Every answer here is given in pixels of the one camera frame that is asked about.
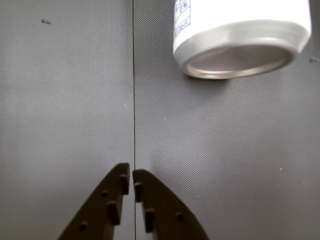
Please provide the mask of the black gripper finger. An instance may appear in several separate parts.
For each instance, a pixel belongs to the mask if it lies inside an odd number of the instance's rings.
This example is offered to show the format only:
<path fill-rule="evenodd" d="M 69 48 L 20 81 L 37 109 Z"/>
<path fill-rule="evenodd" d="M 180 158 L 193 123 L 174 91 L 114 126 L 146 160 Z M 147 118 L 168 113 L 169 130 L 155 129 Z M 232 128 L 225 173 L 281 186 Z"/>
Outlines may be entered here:
<path fill-rule="evenodd" d="M 141 204 L 144 229 L 154 240 L 207 240 L 192 211 L 155 175 L 132 172 L 135 202 Z"/>
<path fill-rule="evenodd" d="M 129 194 L 130 165 L 119 163 L 81 206 L 60 240 L 112 240 L 121 224 L 123 196 Z"/>

